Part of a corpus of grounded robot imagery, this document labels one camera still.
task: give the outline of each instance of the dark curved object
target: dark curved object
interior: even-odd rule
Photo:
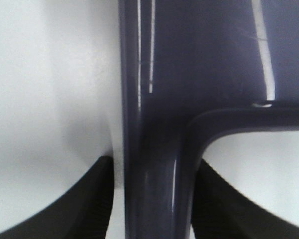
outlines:
[[[186,239],[211,141],[299,130],[299,0],[119,3],[126,236]]]
[[[62,197],[0,239],[104,239],[113,193],[113,160],[103,156]]]
[[[192,223],[196,239],[299,239],[299,228],[240,194],[205,161],[197,174]]]

